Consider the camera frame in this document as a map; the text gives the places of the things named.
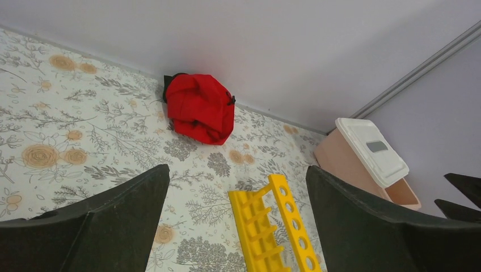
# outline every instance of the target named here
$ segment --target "white wall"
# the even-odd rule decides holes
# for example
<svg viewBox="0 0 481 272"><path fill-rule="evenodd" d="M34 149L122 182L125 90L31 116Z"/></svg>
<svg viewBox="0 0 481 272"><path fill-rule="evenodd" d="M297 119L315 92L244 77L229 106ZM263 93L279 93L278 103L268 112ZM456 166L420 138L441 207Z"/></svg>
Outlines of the white wall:
<svg viewBox="0 0 481 272"><path fill-rule="evenodd" d="M319 130L480 18L479 0L2 0L0 24L149 74L213 74Z"/></svg>
<svg viewBox="0 0 481 272"><path fill-rule="evenodd" d="M481 40L367 116L410 168L422 212L441 198L477 209L443 175L481 177Z"/></svg>

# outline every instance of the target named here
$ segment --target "floral carpet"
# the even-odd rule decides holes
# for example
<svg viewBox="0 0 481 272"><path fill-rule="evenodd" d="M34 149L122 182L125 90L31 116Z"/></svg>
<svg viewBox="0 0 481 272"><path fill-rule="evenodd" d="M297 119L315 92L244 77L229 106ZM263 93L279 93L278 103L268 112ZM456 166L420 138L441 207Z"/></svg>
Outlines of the floral carpet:
<svg viewBox="0 0 481 272"><path fill-rule="evenodd" d="M245 109L223 146L172 131L155 79L0 29L0 220L31 218L168 164L147 271L245 271L229 190L287 177L323 271L305 174L323 136ZM272 193L286 266L298 271Z"/></svg>

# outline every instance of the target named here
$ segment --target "yellow plastic toy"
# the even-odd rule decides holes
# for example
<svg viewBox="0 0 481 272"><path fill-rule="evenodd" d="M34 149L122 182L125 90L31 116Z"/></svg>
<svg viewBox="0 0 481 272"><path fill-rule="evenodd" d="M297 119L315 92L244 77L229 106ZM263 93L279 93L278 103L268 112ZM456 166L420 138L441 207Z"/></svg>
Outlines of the yellow plastic toy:
<svg viewBox="0 0 481 272"><path fill-rule="evenodd" d="M277 245L274 238L277 226L272 226L267 218L271 208L265 208L262 201L262 196L272 190L300 270L321 272L286 178L283 175L268 178L269 184L257 192L229 192L247 271L290 271L280 256L284 247Z"/></svg>

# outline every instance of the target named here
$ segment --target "plastic container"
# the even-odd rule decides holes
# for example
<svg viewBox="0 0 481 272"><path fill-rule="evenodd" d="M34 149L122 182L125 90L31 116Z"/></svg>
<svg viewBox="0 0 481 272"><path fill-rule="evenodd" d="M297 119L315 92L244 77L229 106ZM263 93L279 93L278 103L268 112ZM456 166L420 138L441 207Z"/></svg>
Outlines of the plastic container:
<svg viewBox="0 0 481 272"><path fill-rule="evenodd" d="M382 188L407 176L409 168L369 120L338 118L337 129Z"/></svg>
<svg viewBox="0 0 481 272"><path fill-rule="evenodd" d="M419 199L404 179L409 172L406 163L371 121L351 120L336 120L337 129L316 147L319 166L366 192L412 210L420 209ZM389 150L393 153L379 156ZM378 182L390 186L384 188Z"/></svg>

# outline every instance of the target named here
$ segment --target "red bag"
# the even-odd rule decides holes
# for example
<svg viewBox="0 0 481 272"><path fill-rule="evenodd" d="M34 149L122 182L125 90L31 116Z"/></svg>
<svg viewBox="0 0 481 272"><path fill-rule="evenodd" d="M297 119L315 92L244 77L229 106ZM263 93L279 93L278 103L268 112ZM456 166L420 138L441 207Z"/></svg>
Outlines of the red bag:
<svg viewBox="0 0 481 272"><path fill-rule="evenodd" d="M174 130L201 143L223 145L234 129L235 97L211 75L177 74L165 85Z"/></svg>

